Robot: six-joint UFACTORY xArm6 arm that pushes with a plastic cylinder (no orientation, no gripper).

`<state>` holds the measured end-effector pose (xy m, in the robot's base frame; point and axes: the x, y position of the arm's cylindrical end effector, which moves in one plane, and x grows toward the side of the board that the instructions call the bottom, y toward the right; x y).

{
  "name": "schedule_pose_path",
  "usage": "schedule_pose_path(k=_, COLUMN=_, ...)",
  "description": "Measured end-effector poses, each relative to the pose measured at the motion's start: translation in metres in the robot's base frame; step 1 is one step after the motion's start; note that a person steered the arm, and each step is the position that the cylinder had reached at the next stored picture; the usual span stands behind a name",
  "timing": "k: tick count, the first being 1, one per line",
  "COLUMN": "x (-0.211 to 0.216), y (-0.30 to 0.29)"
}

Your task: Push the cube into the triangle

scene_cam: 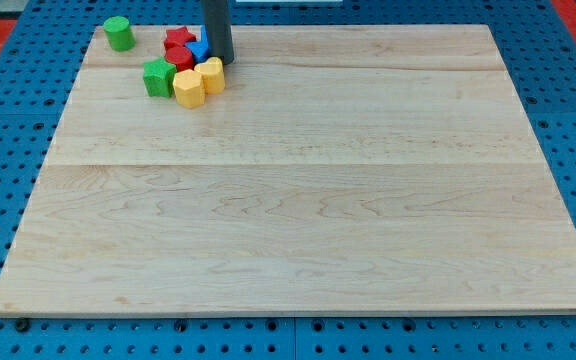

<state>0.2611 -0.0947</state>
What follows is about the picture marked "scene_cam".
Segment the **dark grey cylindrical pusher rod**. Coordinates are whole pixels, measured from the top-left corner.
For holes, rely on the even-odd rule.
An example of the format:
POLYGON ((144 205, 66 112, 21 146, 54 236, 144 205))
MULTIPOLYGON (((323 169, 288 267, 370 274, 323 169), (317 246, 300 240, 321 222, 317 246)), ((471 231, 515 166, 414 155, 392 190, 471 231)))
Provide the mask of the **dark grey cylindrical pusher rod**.
POLYGON ((234 45, 228 1, 201 0, 200 4, 211 55, 221 59, 224 65, 231 64, 234 45))

